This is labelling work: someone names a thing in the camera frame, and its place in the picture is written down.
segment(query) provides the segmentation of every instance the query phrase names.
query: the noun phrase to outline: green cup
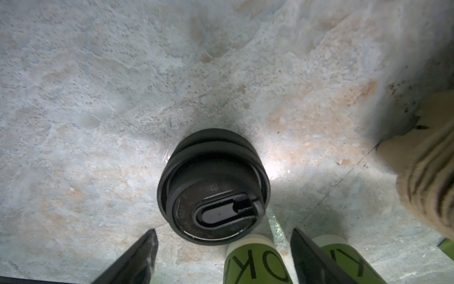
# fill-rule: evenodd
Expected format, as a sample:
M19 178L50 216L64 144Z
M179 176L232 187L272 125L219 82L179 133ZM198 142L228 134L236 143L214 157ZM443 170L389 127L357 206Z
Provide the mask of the green cup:
M360 253L342 237L328 234L312 241L359 284L386 284Z
M292 281L274 243L262 235L249 234L227 247L224 284L257 283Z

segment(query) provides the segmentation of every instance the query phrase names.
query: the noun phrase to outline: marble floor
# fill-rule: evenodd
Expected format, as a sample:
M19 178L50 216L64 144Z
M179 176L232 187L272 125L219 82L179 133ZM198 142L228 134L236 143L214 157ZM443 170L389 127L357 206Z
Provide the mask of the marble floor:
M290 270L298 227L389 284L451 283L375 146L453 88L452 0L0 0L0 275L90 283L156 228L152 283L221 283L225 246L156 202L176 144L220 127L266 167L257 232Z

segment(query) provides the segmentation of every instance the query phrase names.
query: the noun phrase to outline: green object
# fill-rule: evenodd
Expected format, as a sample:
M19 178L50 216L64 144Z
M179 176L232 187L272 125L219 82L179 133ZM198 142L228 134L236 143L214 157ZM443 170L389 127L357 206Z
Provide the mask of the green object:
M329 244L321 249L359 284L386 284L360 253L351 246Z
M246 244L233 250L224 263L224 284L258 283L293 282L274 248L266 244Z
M454 260L454 242L450 239L444 239L438 248L444 252L450 259Z

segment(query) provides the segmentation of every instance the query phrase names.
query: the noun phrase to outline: green and white can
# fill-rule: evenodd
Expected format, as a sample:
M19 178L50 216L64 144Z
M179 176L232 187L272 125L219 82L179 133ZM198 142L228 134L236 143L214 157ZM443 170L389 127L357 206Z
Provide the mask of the green and white can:
M342 237L327 234L312 241L359 284L386 284L361 254Z
M292 284L274 243L267 237L249 234L227 247L224 284Z

